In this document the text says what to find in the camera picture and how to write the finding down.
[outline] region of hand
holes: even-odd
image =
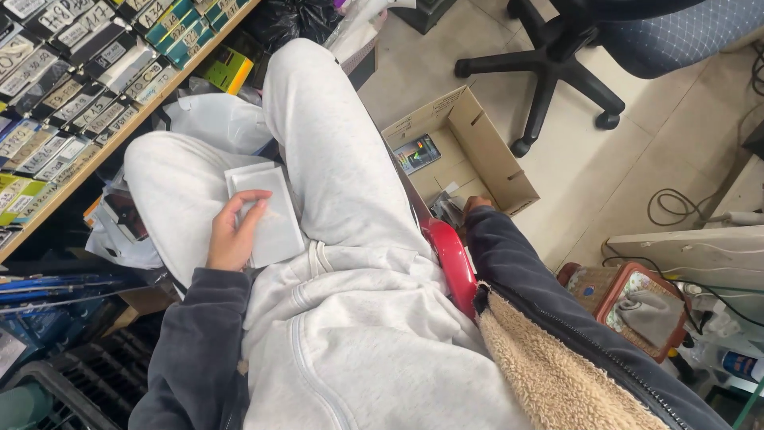
[[[263,190],[239,191],[212,219],[212,235],[207,254],[208,269],[239,271],[249,260],[254,243],[254,228],[268,207],[273,193]],[[248,201],[257,200],[236,230],[236,213]]]
[[[473,210],[474,208],[478,206],[490,206],[494,207],[494,204],[490,202],[487,198],[480,197],[480,196],[472,196],[467,199],[467,204],[465,204],[465,218],[467,217],[467,214],[470,213],[470,210]]]

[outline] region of black plastic bag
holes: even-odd
[[[332,0],[263,0],[242,25],[272,54],[298,37],[323,44],[340,20]]]

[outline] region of finger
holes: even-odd
[[[273,195],[273,193],[266,190],[239,191],[231,197],[231,200],[229,200],[228,203],[225,204],[219,215],[223,218],[227,218],[227,215],[224,215],[224,213],[236,214],[241,207],[244,206],[244,203],[257,199],[267,199],[271,195]]]
[[[250,208],[250,210],[247,212],[247,215],[244,217],[244,220],[241,221],[239,232],[243,234],[253,234],[254,228],[257,226],[257,222],[260,220],[260,218],[263,217],[267,207],[267,200],[258,200],[257,204]]]

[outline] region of open cardboard box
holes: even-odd
[[[408,178],[428,206],[452,182],[458,186],[452,196],[489,198],[494,207],[510,217],[539,199],[494,124],[466,86],[387,127],[382,137],[395,153],[425,133],[432,138],[441,158]]]

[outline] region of light gray sweatpants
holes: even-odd
[[[244,428],[530,428],[477,328],[445,297],[384,143],[334,57],[303,39],[282,47],[263,107],[311,243],[253,285]],[[184,285],[228,200],[223,171],[258,161],[166,132],[128,148],[135,203]]]

